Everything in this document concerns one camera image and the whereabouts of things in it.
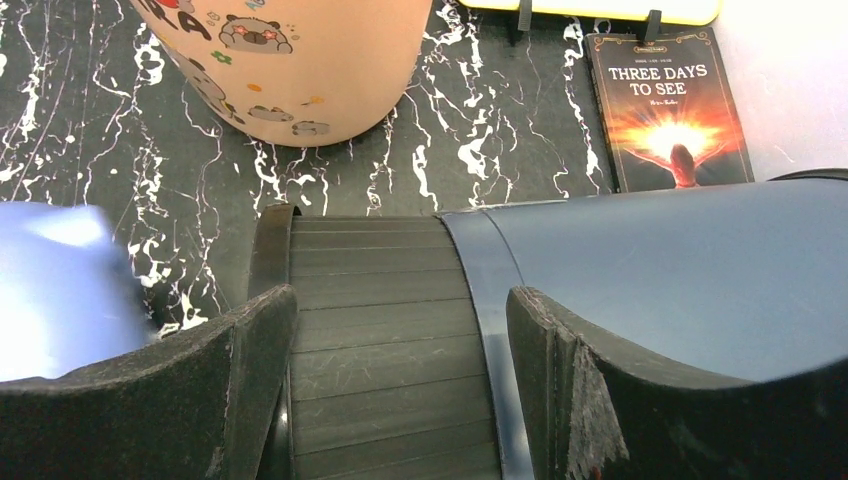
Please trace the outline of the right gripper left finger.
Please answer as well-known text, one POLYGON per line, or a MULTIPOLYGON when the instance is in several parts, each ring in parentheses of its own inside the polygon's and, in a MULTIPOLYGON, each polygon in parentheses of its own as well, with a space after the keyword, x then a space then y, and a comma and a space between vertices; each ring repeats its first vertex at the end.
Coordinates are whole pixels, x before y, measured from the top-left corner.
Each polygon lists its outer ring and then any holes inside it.
POLYGON ((5 479, 290 479, 298 306, 274 287, 58 379, 1 386, 5 479))

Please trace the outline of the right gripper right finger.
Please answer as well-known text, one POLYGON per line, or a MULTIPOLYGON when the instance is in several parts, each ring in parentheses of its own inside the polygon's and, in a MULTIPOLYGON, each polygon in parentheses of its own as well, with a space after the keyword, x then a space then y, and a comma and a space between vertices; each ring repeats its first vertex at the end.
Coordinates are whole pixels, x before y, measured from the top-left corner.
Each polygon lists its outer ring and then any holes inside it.
POLYGON ((532 287, 506 318, 539 479, 843 479, 847 364, 768 382, 715 374, 532 287))

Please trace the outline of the light blue plastic bucket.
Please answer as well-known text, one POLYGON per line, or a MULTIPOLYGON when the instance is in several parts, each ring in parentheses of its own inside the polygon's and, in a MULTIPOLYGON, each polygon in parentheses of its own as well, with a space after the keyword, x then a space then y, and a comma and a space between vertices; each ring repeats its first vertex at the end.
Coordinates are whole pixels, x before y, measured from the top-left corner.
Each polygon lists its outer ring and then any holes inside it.
POLYGON ((127 252, 96 206, 1 205, 1 378, 59 378, 152 343, 127 252))

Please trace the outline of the large dark blue bucket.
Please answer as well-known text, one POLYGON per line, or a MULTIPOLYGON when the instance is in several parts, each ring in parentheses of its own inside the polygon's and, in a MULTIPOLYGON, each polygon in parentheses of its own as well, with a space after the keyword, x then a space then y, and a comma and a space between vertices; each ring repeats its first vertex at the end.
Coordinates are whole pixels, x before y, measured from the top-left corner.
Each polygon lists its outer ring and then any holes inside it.
POLYGON ((768 382, 847 364, 847 173, 444 213, 478 319, 502 475, 539 479, 508 336, 532 287, 683 364, 768 382))

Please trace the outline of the black ribbed plastic bucket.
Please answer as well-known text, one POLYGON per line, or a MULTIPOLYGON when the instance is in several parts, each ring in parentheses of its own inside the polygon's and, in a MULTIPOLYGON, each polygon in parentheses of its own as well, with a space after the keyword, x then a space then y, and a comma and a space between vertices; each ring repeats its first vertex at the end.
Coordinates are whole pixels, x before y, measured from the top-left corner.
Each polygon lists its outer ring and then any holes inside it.
POLYGON ((480 328, 434 216, 261 214, 248 292, 298 306, 262 479, 497 479, 480 328))

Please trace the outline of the Three Days To See book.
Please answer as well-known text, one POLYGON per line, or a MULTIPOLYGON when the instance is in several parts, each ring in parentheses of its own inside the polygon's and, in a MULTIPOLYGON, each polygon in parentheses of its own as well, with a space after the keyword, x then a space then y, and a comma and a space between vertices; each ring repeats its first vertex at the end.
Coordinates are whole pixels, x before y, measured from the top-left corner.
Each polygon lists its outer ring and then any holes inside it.
POLYGON ((750 183, 741 121, 711 27, 585 38, 619 193, 750 183))

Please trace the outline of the small whiteboard yellow frame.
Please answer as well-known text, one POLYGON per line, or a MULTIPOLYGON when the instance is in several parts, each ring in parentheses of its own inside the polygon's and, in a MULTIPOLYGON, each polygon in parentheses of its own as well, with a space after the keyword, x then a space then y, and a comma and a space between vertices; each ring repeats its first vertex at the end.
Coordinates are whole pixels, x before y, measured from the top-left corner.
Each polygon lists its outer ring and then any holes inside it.
POLYGON ((646 20, 651 10, 662 13, 665 23, 702 26, 721 12, 721 0, 462 0, 466 7, 535 14, 646 20))

